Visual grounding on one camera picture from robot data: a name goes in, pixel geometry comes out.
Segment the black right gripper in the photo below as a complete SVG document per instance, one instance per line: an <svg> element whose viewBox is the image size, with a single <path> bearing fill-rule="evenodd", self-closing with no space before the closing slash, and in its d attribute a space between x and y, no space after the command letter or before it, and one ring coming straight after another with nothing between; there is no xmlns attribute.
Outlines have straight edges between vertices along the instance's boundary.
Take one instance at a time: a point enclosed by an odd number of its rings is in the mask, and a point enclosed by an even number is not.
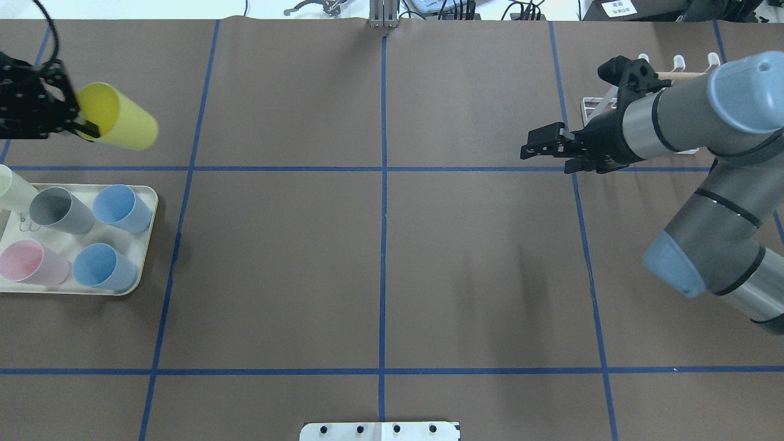
<svg viewBox="0 0 784 441"><path fill-rule="evenodd" d="M532 129L526 145L521 147L520 159L538 156L571 158L565 163L566 174L621 170L630 165L630 149L622 136L622 117L616 110L604 113L574 134L564 122Z"/></svg>

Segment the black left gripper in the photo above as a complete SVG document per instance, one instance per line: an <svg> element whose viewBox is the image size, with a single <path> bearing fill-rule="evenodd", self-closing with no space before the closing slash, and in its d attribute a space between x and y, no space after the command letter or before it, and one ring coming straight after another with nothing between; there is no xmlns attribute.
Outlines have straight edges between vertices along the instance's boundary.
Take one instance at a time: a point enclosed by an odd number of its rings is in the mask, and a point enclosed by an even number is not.
<svg viewBox="0 0 784 441"><path fill-rule="evenodd" d="M61 59L34 66L2 52L1 80L2 139L41 140L64 132L101 138L96 124L76 120L80 106Z"/></svg>

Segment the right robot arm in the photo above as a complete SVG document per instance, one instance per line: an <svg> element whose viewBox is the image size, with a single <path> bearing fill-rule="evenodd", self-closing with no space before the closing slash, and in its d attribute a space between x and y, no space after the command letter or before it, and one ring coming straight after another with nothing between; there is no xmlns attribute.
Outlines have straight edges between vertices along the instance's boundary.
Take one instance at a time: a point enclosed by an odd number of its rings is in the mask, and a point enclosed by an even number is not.
<svg viewBox="0 0 784 441"><path fill-rule="evenodd" d="M597 75L616 108L569 131L527 134L523 160L565 159L565 173L616 172L693 149L713 154L706 178L644 253L645 268L687 298L709 292L782 335L782 256L755 235L782 204L781 51L726 62L672 83L646 59L616 56Z"/></svg>

